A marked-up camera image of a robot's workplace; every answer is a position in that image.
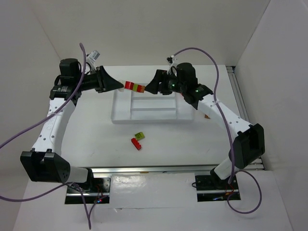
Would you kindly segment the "red arch lego brick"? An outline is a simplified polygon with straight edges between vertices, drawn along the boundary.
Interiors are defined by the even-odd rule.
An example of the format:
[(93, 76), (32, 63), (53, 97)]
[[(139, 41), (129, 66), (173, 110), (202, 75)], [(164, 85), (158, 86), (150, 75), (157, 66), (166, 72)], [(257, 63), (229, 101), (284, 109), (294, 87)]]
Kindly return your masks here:
[(135, 84), (133, 82), (126, 81), (125, 85), (124, 85), (124, 88), (128, 89), (128, 90), (136, 91), (138, 86), (137, 86), (137, 84)]

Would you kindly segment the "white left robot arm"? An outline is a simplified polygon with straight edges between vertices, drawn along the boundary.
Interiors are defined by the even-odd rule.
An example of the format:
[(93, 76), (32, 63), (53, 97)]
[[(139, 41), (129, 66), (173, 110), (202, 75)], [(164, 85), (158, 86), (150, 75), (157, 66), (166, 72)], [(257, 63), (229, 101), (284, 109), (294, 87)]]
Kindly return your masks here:
[(85, 167), (74, 167), (61, 156), (64, 133), (83, 91), (98, 93), (121, 89), (124, 85), (112, 78), (103, 66), (85, 74), (75, 58), (63, 59), (60, 75), (50, 91), (49, 111), (40, 135), (30, 151), (23, 151), (20, 161), (31, 181), (85, 183), (93, 175)]

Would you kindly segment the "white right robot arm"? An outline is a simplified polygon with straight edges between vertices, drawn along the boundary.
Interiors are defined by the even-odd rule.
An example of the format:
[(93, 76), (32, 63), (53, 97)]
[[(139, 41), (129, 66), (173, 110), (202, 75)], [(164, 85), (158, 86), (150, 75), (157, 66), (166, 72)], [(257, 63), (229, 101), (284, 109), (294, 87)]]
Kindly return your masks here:
[(227, 131), (231, 145), (228, 157), (210, 172), (215, 184), (231, 182), (238, 170), (246, 168), (265, 153), (263, 127), (252, 125), (220, 102), (210, 88), (198, 82), (191, 63), (181, 63), (168, 71), (158, 69), (145, 91), (163, 95), (179, 93), (186, 103)]

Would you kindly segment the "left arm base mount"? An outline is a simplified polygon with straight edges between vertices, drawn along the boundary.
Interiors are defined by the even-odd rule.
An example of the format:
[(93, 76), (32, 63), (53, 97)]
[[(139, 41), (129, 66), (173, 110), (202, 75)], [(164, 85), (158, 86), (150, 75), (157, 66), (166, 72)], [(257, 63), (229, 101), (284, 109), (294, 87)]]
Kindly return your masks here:
[[(108, 204), (110, 202), (111, 177), (91, 178), (85, 183), (77, 183), (82, 190), (86, 204)], [(83, 204), (83, 200), (77, 186), (67, 187), (65, 202), (66, 205)]]

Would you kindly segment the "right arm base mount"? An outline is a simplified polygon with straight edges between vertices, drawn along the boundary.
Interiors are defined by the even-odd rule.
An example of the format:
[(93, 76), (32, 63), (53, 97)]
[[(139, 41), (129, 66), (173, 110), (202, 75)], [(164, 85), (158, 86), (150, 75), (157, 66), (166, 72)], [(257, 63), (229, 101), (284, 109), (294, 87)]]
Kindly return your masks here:
[(237, 178), (234, 177), (231, 185), (225, 180), (221, 184), (215, 184), (210, 175), (196, 175), (192, 187), (196, 189), (198, 202), (240, 200)]

